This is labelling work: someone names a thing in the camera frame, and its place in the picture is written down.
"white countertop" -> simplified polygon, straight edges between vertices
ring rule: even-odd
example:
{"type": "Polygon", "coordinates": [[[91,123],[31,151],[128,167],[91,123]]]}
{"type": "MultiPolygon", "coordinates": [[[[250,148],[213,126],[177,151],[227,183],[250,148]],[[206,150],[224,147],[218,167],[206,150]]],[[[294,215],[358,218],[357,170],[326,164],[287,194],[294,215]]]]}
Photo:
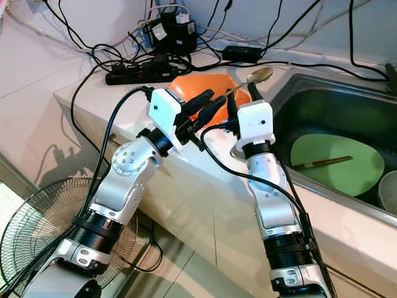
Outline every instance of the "white countertop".
{"type": "MultiPolygon", "coordinates": [[[[211,58],[202,53],[195,59],[196,63],[200,63],[211,58]]],[[[272,67],[273,76],[258,85],[266,100],[271,100],[295,73],[331,78],[369,88],[384,88],[383,84],[360,81],[328,70],[307,70],[288,65],[272,67]]],[[[241,83],[258,68],[260,66],[219,68],[208,73],[228,73],[236,83],[241,83]]],[[[77,85],[57,91],[57,100],[62,105],[70,106],[77,85]]],[[[163,88],[168,84],[150,85],[163,88]]],[[[96,143],[99,143],[105,123],[117,101],[132,87],[107,86],[104,83],[104,73],[100,72],[93,75],[80,91],[76,100],[77,118],[83,129],[91,132],[89,135],[96,143]]],[[[133,139],[142,128],[153,127],[147,111],[145,98],[138,94],[133,96],[120,110],[114,132],[133,139]]],[[[229,155],[235,141],[231,134],[222,131],[208,134],[208,143],[221,161],[230,168],[246,173],[246,165],[229,155]]],[[[149,195],[154,199],[144,201],[142,209],[256,297],[269,291],[269,285],[263,285],[268,280],[269,268],[252,213],[253,198],[248,193],[246,181],[220,169],[206,153],[200,153],[191,143],[185,146],[181,154],[170,156],[164,165],[161,170],[165,173],[164,176],[155,179],[150,186],[149,195]],[[179,179],[190,174],[194,179],[186,178],[181,185],[180,181],[175,180],[179,171],[179,179]],[[170,194],[185,194],[185,201],[160,201],[162,193],[158,189],[159,185],[172,188],[170,194]],[[195,225],[190,229],[186,222],[195,222],[195,225]],[[197,229],[197,226],[202,226],[203,229],[197,229]]],[[[396,297],[397,228],[302,187],[297,186],[297,191],[310,214],[325,262],[384,296],[396,297]]]]}

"orange bowl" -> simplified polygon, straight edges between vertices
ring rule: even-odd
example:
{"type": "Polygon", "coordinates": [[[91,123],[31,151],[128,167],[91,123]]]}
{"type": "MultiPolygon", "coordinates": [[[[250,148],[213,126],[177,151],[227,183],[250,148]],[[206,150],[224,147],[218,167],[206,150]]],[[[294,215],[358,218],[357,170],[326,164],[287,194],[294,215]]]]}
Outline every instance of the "orange bowl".
{"type": "MultiPolygon", "coordinates": [[[[173,90],[181,99],[189,101],[193,97],[199,95],[207,89],[211,89],[215,94],[213,98],[217,98],[226,92],[227,89],[233,89],[237,84],[228,74],[190,74],[187,76],[178,76],[169,85],[169,89],[173,90]]],[[[250,96],[243,90],[239,89],[234,93],[236,105],[251,102],[250,96]]],[[[207,125],[219,124],[228,118],[226,105],[221,107],[215,114],[213,119],[207,125]]]]}

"metal spoon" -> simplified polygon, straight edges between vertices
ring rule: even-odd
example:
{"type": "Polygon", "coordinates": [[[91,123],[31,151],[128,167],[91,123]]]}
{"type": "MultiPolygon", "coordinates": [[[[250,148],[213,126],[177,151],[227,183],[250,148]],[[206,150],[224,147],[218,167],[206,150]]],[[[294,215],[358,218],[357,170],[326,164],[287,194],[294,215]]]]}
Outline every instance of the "metal spoon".
{"type": "Polygon", "coordinates": [[[247,77],[246,82],[243,82],[237,87],[234,87],[232,90],[229,90],[228,92],[224,93],[223,96],[227,96],[249,83],[258,84],[264,82],[267,79],[269,79],[272,76],[272,74],[273,74],[273,68],[271,67],[263,67],[259,70],[256,70],[247,77]]]}

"sink basin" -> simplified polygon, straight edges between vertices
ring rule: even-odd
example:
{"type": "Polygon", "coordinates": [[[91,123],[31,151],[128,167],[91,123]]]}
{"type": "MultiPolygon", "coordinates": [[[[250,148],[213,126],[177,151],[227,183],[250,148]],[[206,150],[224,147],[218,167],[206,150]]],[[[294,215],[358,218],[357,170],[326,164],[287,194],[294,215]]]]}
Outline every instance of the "sink basin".
{"type": "MultiPolygon", "coordinates": [[[[271,102],[274,133],[283,162],[291,167],[294,141],[309,133],[340,135],[376,149],[385,161],[383,175],[397,169],[397,97],[374,89],[296,74],[271,102]]],[[[350,197],[290,169],[295,183],[397,227],[397,215],[380,209],[379,181],[350,197]]]]}

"fan grille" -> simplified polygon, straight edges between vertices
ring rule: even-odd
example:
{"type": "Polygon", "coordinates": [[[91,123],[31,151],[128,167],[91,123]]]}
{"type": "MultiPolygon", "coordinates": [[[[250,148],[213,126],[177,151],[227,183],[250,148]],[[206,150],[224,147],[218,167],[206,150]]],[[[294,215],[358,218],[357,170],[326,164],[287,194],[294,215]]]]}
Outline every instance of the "fan grille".
{"type": "MultiPolygon", "coordinates": [[[[1,239],[0,269],[4,280],[10,283],[44,248],[65,232],[78,213],[86,196],[90,178],[68,178],[53,183],[29,197],[10,219],[1,239]]],[[[112,260],[97,282],[105,287],[124,267],[127,267],[137,234],[137,217],[123,229],[115,245],[112,260]]],[[[34,266],[38,269],[51,252],[34,266]]],[[[32,271],[16,287],[21,295],[32,271]]]]}

